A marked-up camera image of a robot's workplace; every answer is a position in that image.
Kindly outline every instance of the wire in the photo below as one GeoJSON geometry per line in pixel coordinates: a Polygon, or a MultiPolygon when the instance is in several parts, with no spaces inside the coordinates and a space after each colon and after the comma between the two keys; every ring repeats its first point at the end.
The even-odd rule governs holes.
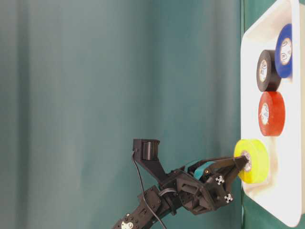
{"type": "Polygon", "coordinates": [[[137,169],[137,172],[138,172],[138,178],[139,178],[139,180],[140,180],[140,185],[141,185],[143,200],[144,200],[146,206],[148,207],[148,209],[152,212],[152,214],[156,217],[156,219],[161,223],[163,229],[166,229],[166,226],[164,225],[164,223],[162,222],[162,220],[157,216],[156,213],[154,213],[154,211],[151,209],[151,207],[148,205],[148,203],[147,203],[147,201],[146,201],[142,177],[141,177],[139,168],[138,168],[138,166],[137,166],[137,163],[135,162],[135,160],[134,160],[133,157],[134,157],[134,152],[132,153],[132,162],[133,162],[133,164],[134,164],[134,166],[135,166],[135,168],[137,169]]]}
{"type": "Polygon", "coordinates": [[[169,193],[169,192],[177,193],[177,191],[174,188],[166,188],[166,189],[162,190],[161,192],[159,192],[159,196],[161,197],[164,194],[169,193]]]}

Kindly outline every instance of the red tape roll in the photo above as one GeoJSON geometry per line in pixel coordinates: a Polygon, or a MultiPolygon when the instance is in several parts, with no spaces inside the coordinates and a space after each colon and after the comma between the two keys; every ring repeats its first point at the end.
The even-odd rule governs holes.
{"type": "Polygon", "coordinates": [[[259,128],[264,136],[279,136],[285,123],[285,105],[279,92],[264,92],[258,108],[259,128]]]}

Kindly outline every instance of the teal pad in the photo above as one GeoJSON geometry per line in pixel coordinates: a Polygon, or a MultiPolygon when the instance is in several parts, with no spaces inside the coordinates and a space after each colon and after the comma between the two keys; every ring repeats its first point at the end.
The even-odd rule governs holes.
{"type": "Polygon", "coordinates": [[[198,167],[194,172],[194,178],[199,180],[202,177],[205,169],[208,168],[208,166],[210,166],[213,163],[214,163],[214,161],[208,161],[208,162],[204,163],[202,166],[198,167]]]}
{"type": "Polygon", "coordinates": [[[197,163],[198,161],[200,161],[200,160],[194,160],[194,161],[191,161],[191,162],[187,163],[187,164],[185,165],[185,167],[184,167],[184,171],[187,172],[187,169],[188,169],[190,166],[192,166],[193,164],[197,163]]]}

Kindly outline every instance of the green curtain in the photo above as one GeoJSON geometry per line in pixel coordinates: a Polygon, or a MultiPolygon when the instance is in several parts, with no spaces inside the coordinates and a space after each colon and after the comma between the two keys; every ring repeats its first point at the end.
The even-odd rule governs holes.
{"type": "MultiPolygon", "coordinates": [[[[235,0],[2,0],[0,227],[111,228],[138,205],[133,138],[160,139],[167,172],[231,156],[239,34],[235,0]]],[[[233,190],[225,208],[164,222],[240,228],[233,190]]]]}

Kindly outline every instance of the white tray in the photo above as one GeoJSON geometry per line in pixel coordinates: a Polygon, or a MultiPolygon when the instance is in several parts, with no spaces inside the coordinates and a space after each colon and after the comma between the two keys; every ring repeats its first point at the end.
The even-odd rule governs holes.
{"type": "Polygon", "coordinates": [[[260,139],[270,155],[268,178],[262,184],[243,182],[246,195],[284,224],[297,226],[305,212],[305,6],[298,0],[278,0],[243,36],[241,137],[260,139]],[[282,79],[278,89],[285,102],[285,126],[279,137],[265,137],[258,124],[262,92],[256,84],[256,65],[262,50],[275,49],[288,23],[292,23],[293,77],[282,79]]]}

